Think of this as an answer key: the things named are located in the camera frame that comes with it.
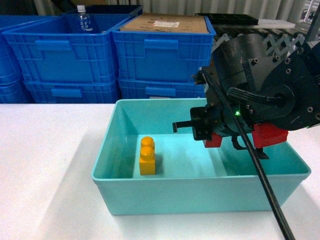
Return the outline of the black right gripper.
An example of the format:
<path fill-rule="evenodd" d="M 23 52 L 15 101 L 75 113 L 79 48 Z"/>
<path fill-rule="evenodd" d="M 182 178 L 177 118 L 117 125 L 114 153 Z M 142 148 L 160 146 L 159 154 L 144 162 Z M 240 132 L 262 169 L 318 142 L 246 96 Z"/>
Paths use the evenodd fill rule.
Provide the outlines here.
<path fill-rule="evenodd" d="M 214 66 L 202 67 L 195 75 L 194 82 L 202 85 L 205 91 L 206 105 L 190 109 L 191 120 L 172 123 L 174 133 L 179 128 L 192 127 L 193 137 L 196 141 L 203 141 L 206 148 L 219 148 L 222 139 L 231 137 L 232 145 L 239 148 L 238 136 L 240 131 L 234 122 L 238 119 L 244 131 L 250 134 L 253 130 L 251 123 L 246 123 L 241 115 L 241 104 L 230 99 L 221 87 L 219 77 Z M 263 148 L 256 148 L 255 152 L 260 160 L 268 160 L 269 156 Z"/>

